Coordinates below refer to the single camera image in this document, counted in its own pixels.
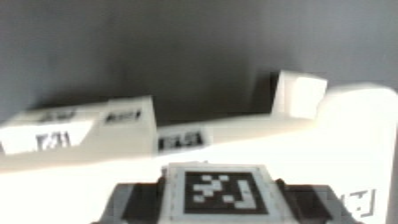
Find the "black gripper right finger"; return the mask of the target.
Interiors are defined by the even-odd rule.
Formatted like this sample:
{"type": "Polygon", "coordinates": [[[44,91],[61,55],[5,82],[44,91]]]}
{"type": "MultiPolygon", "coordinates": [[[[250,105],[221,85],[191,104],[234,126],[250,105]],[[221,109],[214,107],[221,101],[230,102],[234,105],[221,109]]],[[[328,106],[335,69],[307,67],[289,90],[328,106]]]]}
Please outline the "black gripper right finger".
{"type": "Polygon", "coordinates": [[[275,184],[298,224],[362,224],[328,185],[287,184],[282,179],[275,184]]]}

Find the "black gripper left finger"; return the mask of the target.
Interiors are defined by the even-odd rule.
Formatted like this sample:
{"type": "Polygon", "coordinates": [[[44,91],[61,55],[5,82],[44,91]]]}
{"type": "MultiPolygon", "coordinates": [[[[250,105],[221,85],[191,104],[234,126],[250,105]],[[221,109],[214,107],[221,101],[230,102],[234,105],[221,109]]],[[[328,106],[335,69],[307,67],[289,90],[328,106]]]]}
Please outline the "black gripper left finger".
{"type": "Polygon", "coordinates": [[[157,224],[163,190],[163,177],[152,183],[117,184],[101,217],[90,224],[157,224]]]}

